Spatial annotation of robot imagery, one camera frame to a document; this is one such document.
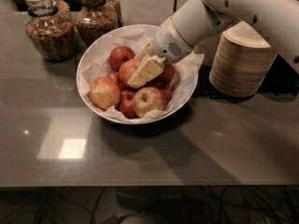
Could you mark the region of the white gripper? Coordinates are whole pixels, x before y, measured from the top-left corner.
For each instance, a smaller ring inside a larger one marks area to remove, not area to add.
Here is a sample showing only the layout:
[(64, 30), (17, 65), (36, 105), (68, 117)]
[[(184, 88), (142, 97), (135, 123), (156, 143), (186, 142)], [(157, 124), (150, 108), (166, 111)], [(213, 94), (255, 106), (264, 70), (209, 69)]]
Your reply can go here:
[(143, 60), (127, 83), (132, 88), (139, 89), (163, 72), (164, 57), (177, 63), (191, 52), (192, 47), (182, 38), (173, 19), (169, 18), (157, 28), (152, 42), (149, 41), (138, 53), (138, 57)]

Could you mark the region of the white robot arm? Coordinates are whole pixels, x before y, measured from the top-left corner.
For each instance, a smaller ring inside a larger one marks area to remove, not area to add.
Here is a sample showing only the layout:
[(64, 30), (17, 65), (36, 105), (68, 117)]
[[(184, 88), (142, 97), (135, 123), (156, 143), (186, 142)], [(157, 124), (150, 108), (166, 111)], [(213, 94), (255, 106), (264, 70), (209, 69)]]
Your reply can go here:
[(135, 89), (144, 86), (163, 72), (166, 62), (181, 61), (199, 42), (236, 21), (250, 25), (293, 70), (298, 69), (298, 0), (188, 0), (139, 53), (141, 63), (128, 84)]

